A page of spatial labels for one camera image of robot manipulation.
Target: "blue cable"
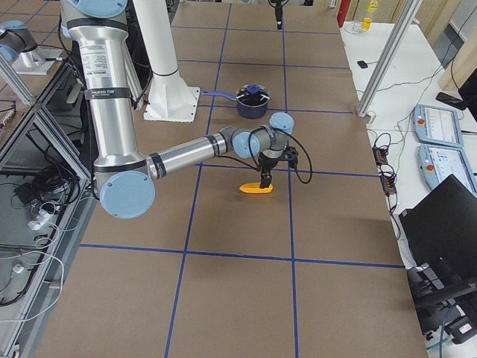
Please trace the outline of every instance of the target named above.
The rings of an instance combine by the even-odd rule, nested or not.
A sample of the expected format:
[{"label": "blue cable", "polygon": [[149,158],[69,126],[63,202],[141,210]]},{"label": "blue cable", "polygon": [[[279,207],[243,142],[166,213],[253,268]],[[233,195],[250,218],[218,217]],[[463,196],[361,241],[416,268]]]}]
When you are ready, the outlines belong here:
[{"label": "blue cable", "polygon": [[440,339],[439,339],[439,358],[442,358],[442,344],[443,344],[443,336],[444,336],[444,326],[446,325],[447,316],[451,313],[451,311],[457,306],[457,303],[453,304],[446,312],[442,320],[442,326],[440,327]]}]

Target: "red object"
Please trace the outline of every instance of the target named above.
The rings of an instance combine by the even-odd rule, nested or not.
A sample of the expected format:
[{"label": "red object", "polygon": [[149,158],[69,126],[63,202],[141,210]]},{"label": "red object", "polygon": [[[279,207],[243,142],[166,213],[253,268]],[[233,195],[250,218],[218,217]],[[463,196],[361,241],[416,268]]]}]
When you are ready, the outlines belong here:
[{"label": "red object", "polygon": [[340,10],[338,11],[338,16],[336,19],[338,20],[338,26],[340,28],[343,27],[344,20],[346,19],[346,15],[348,14],[348,10],[350,9],[351,0],[341,0]]}]

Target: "white pillar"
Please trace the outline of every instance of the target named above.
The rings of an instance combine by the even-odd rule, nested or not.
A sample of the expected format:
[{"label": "white pillar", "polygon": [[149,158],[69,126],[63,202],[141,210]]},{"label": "white pillar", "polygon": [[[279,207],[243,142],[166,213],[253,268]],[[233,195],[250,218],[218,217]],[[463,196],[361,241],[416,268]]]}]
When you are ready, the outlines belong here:
[{"label": "white pillar", "polygon": [[165,1],[133,0],[154,72],[144,118],[193,122],[200,89],[180,77]]}]

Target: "yellow object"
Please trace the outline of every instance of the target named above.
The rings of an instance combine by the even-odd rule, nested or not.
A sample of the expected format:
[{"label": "yellow object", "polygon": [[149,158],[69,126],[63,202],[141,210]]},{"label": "yellow object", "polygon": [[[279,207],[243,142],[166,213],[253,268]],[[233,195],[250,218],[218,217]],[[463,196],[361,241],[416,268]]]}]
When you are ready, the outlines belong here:
[{"label": "yellow object", "polygon": [[246,194],[268,194],[274,189],[274,186],[270,184],[268,188],[260,189],[260,183],[246,183],[239,189]]},{"label": "yellow object", "polygon": [[378,10],[379,1],[371,0],[369,5],[366,8],[366,17],[363,19],[361,29],[363,31],[368,31],[371,27],[371,22],[373,21],[373,14]]}]

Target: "blue joint cap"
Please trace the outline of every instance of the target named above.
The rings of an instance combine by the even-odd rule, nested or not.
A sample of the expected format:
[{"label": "blue joint cap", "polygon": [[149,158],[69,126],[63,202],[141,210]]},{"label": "blue joint cap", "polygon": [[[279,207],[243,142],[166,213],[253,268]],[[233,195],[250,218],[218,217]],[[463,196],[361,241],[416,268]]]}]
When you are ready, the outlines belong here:
[{"label": "blue joint cap", "polygon": [[260,153],[260,142],[256,136],[250,135],[250,132],[241,132],[237,134],[232,141],[233,150],[241,159],[250,158],[250,150],[252,155],[256,156]]},{"label": "blue joint cap", "polygon": [[99,19],[110,19],[124,11],[127,0],[68,0],[80,12]]},{"label": "blue joint cap", "polygon": [[247,86],[247,91],[254,95],[258,91],[260,91],[260,86],[258,84],[249,84]]},{"label": "blue joint cap", "polygon": [[281,129],[282,131],[291,134],[294,127],[293,118],[285,112],[277,112],[270,118],[270,125],[273,128]]},{"label": "blue joint cap", "polygon": [[66,37],[67,39],[73,40],[72,35],[69,34],[69,30],[66,26],[61,25],[61,31],[63,32],[63,36]]},{"label": "blue joint cap", "polygon": [[102,207],[118,219],[141,216],[151,207],[155,197],[151,178],[136,170],[114,174],[99,193]]},{"label": "blue joint cap", "polygon": [[7,60],[7,62],[12,62],[19,56],[14,49],[6,45],[0,45],[0,54],[5,58],[5,60]]},{"label": "blue joint cap", "polygon": [[27,25],[20,20],[11,20],[0,24],[0,28],[4,28],[5,30],[23,30],[27,28]]}]

